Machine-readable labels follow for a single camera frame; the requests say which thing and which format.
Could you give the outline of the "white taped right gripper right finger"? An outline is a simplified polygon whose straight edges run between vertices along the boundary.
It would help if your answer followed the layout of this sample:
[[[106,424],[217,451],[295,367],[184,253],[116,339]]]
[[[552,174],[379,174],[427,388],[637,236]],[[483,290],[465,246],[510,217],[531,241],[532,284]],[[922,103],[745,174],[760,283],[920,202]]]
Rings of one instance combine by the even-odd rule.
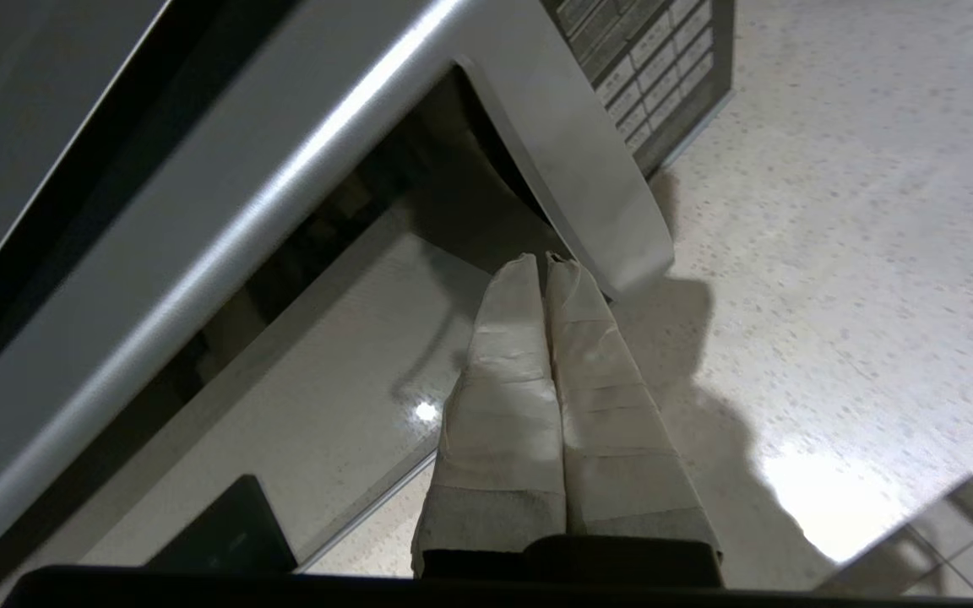
[[[548,259],[546,316],[563,416],[568,532],[720,550],[659,408],[595,278]]]

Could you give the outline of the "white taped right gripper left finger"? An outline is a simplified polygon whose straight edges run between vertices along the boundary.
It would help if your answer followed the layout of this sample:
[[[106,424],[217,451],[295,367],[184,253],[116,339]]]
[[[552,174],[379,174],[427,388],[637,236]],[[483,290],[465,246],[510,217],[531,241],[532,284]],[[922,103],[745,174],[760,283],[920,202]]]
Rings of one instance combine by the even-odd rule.
[[[526,253],[483,293],[445,400],[410,564],[424,577],[443,551],[520,554],[566,528],[563,424],[538,266]]]

